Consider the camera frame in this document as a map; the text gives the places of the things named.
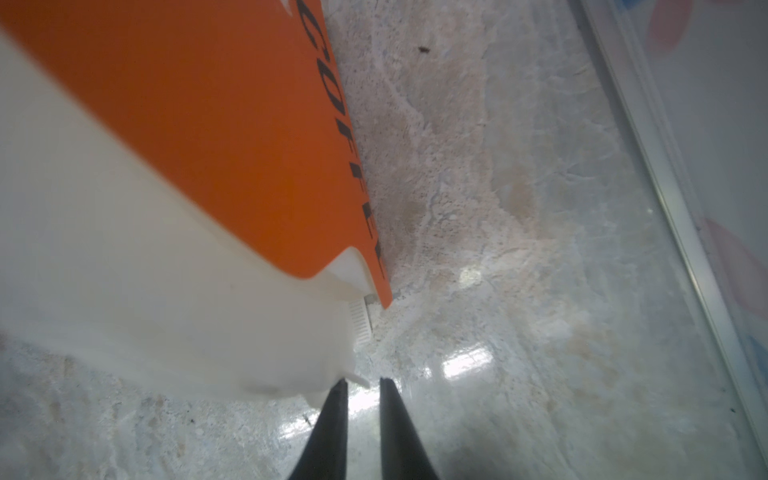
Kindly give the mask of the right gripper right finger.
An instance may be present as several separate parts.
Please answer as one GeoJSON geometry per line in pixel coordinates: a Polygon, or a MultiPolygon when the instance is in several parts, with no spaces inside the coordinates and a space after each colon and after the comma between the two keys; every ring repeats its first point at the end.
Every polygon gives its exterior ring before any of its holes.
{"type": "Polygon", "coordinates": [[[382,377],[379,394],[382,478],[438,480],[395,382],[382,377]]]}

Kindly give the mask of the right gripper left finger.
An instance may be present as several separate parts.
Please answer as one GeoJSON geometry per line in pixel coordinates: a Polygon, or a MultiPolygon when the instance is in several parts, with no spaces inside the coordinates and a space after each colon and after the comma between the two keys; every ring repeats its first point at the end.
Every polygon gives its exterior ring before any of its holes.
{"type": "Polygon", "coordinates": [[[328,393],[290,480],[344,480],[347,470],[348,384],[328,393]]]}

